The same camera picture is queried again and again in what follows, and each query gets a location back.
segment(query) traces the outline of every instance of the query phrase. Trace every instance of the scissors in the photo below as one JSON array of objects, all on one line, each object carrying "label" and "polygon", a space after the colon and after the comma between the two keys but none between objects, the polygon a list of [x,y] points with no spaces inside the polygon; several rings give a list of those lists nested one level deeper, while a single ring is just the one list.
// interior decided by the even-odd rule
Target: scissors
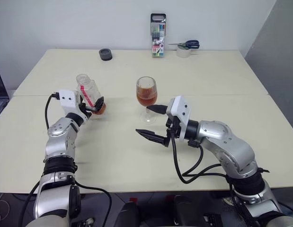
[{"label": "scissors", "polygon": [[178,46],[184,47],[185,49],[199,49],[200,47],[198,40],[188,40],[185,43],[169,44],[169,45],[178,45]]}]

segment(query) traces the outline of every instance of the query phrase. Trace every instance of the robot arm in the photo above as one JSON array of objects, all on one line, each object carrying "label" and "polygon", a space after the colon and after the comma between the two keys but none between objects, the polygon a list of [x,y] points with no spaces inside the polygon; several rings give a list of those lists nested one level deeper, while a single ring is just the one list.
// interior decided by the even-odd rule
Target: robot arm
[{"label": "robot arm", "polygon": [[218,121],[190,120],[191,109],[182,96],[171,99],[168,106],[151,105],[147,108],[168,115],[167,137],[158,136],[148,130],[136,130],[140,135],[166,147],[169,145],[171,133],[181,141],[188,140],[189,146],[198,147],[201,144],[219,160],[226,172],[228,183],[233,185],[235,194],[252,218],[260,220],[263,215],[273,214],[271,221],[274,221],[283,216],[268,183],[261,176],[263,169],[258,168],[253,149],[248,143],[236,137],[228,125]]},{"label": "robot arm", "polygon": [[28,227],[68,227],[81,209],[75,186],[75,139],[79,127],[89,119],[77,91],[60,90],[57,98],[66,114],[48,129],[44,171],[34,206],[35,220]]}]

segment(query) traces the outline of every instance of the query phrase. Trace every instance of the black cable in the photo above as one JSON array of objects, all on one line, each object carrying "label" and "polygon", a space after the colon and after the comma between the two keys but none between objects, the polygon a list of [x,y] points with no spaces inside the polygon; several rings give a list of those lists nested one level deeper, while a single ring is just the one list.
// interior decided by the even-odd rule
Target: black cable
[{"label": "black cable", "polygon": [[19,200],[19,201],[22,201],[22,202],[25,202],[26,201],[26,199],[25,200],[23,200],[23,199],[21,199],[21,198],[18,198],[15,194],[13,194],[12,193],[12,196],[15,198],[15,199],[17,199],[17,200]]},{"label": "black cable", "polygon": [[48,108],[48,105],[51,101],[53,97],[53,94],[51,94],[49,97],[48,97],[48,100],[46,102],[46,105],[45,105],[45,110],[44,110],[44,115],[45,115],[45,124],[46,124],[46,128],[49,129],[49,125],[48,125],[48,119],[47,119],[47,108]]},{"label": "black cable", "polygon": [[278,201],[278,203],[279,203],[280,205],[282,205],[282,206],[284,206],[284,207],[288,208],[289,210],[291,210],[291,211],[293,212],[293,208],[291,208],[291,207],[290,207],[290,206],[288,206],[287,204],[285,204],[285,203],[282,203],[282,202],[279,202],[279,201]]},{"label": "black cable", "polygon": [[22,207],[21,213],[20,213],[20,217],[19,217],[19,222],[18,222],[18,227],[22,227],[23,224],[23,217],[24,217],[24,213],[27,209],[27,205],[29,203],[29,200],[31,199],[34,191],[36,190],[36,188],[39,186],[39,181],[36,183],[36,185],[33,187],[33,189],[31,190],[31,192],[28,194],[27,199]]},{"label": "black cable", "polygon": [[208,175],[215,175],[215,176],[222,176],[222,177],[226,177],[226,175],[224,174],[219,174],[219,173],[205,173],[207,170],[209,169],[212,169],[214,167],[218,167],[218,166],[221,166],[221,164],[215,164],[215,165],[212,165],[212,166],[209,166],[205,169],[203,169],[202,171],[200,171],[199,173],[197,174],[194,174],[194,176],[192,178],[190,178],[189,180],[185,180],[183,177],[182,177],[182,174],[180,172],[180,169],[179,169],[179,165],[178,165],[178,159],[177,159],[177,148],[176,148],[176,142],[175,142],[175,134],[173,132],[170,133],[170,137],[171,137],[171,143],[172,143],[172,146],[173,146],[173,155],[174,155],[174,163],[175,163],[175,168],[176,168],[176,172],[178,174],[178,177],[180,178],[180,180],[183,182],[183,183],[191,183],[193,182],[195,179],[197,179],[198,177],[200,176],[208,176]]},{"label": "black cable", "polygon": [[190,175],[188,175],[188,174],[189,174],[190,172],[192,172],[194,169],[196,169],[196,168],[200,165],[200,163],[201,163],[201,161],[202,161],[202,159],[203,159],[203,154],[204,154],[204,152],[203,152],[203,147],[202,147],[201,145],[199,145],[199,149],[200,149],[200,157],[199,157],[197,163],[194,164],[194,166],[191,167],[189,170],[187,170],[186,172],[184,172],[184,173],[182,174],[182,176],[190,176]]},{"label": "black cable", "polygon": [[112,207],[112,197],[110,196],[110,194],[109,194],[107,191],[105,191],[105,190],[102,189],[102,188],[95,188],[95,187],[84,186],[84,185],[78,183],[77,181],[76,181],[75,183],[76,183],[76,185],[78,185],[78,186],[81,187],[81,188],[101,191],[101,192],[104,192],[104,193],[108,196],[108,198],[109,198],[109,206],[108,206],[108,209],[107,209],[107,214],[105,215],[105,219],[104,219],[103,224],[102,224],[102,227],[104,227],[105,224],[106,224],[106,221],[107,221],[107,217],[108,217],[108,215],[109,215],[109,213],[110,213],[110,209],[111,209],[111,207]]}]

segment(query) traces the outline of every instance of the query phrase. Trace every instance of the wine glass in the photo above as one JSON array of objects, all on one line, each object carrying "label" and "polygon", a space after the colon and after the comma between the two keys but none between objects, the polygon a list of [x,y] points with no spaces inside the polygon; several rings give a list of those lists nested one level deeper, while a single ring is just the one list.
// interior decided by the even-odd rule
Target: wine glass
[{"label": "wine glass", "polygon": [[[137,80],[137,99],[143,106],[155,104],[157,100],[156,81],[151,77],[141,77]],[[151,124],[156,121],[156,115],[149,109],[141,114],[140,119],[145,124]]]}]

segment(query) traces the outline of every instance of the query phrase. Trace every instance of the amber liquid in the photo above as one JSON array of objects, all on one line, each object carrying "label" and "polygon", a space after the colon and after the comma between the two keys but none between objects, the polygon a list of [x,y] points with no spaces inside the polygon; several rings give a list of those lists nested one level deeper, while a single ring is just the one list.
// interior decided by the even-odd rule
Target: amber liquid
[{"label": "amber liquid", "polygon": [[103,114],[103,112],[105,111],[105,108],[106,108],[106,107],[107,107],[107,106],[105,105],[105,103],[103,103],[101,109],[100,109],[98,112],[94,112],[94,111],[93,111],[93,114],[97,114],[97,115],[101,115],[101,114]]},{"label": "amber liquid", "polygon": [[155,104],[157,100],[157,91],[151,88],[137,88],[137,99],[143,106],[149,106]]}]

